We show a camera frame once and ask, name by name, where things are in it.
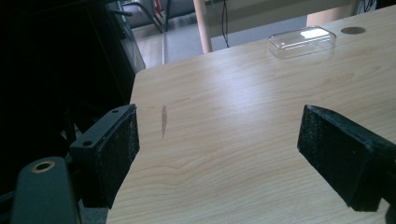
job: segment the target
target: table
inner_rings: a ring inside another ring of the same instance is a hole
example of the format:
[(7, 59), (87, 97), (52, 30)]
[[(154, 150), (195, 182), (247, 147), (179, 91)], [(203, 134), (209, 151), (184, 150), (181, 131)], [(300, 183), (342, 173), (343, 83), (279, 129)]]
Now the table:
[[(228, 32), (243, 31), (311, 13), (317, 14), (308, 16), (308, 24), (335, 21), (357, 14), (359, 2), (360, 0), (227, 0)], [(212, 51), (211, 38), (222, 35), (223, 3), (222, 0), (213, 0), (213, 4), (211, 0), (194, 0), (194, 5), (203, 52), (208, 53)]]
[(141, 149), (108, 223), (385, 223), (386, 202), (347, 208), (297, 138), (318, 105), (396, 142), (395, 19), (387, 7), (327, 23), (336, 47), (297, 58), (261, 40), (139, 72)]

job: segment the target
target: glass dish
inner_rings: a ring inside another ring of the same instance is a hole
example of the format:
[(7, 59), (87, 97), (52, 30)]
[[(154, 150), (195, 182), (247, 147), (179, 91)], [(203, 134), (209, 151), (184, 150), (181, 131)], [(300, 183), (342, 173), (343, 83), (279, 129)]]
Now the glass dish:
[(336, 35), (319, 26), (309, 26), (300, 30), (272, 35), (267, 48), (278, 58), (294, 58), (333, 49)]

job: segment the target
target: clear plastic container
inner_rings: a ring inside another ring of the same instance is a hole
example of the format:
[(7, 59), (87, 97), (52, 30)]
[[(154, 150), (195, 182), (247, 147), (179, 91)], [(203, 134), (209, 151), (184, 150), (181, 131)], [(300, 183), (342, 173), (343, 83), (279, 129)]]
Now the clear plastic container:
[(333, 49), (336, 35), (319, 26), (309, 26), (300, 30), (272, 35), (267, 48), (278, 58), (294, 58)]

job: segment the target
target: light wood tabletop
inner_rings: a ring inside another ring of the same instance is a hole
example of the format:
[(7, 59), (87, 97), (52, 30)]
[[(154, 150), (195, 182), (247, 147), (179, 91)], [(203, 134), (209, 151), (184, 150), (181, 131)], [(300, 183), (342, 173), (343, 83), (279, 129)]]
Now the light wood tabletop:
[(385, 223), (384, 200), (348, 208), (297, 139), (318, 105), (396, 143), (396, 7), (322, 27), (334, 49), (278, 59), (261, 40), (139, 72), (140, 152), (107, 222)]

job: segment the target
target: black cable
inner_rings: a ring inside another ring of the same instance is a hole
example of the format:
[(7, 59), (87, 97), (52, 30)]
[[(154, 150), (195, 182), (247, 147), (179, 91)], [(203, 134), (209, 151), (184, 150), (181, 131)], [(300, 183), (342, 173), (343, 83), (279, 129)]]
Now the black cable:
[(225, 44), (227, 45), (227, 48), (229, 48), (230, 46), (228, 45), (228, 10), (225, 1), (226, 0), (223, 0), (223, 10), (221, 13), (221, 32), (223, 34)]

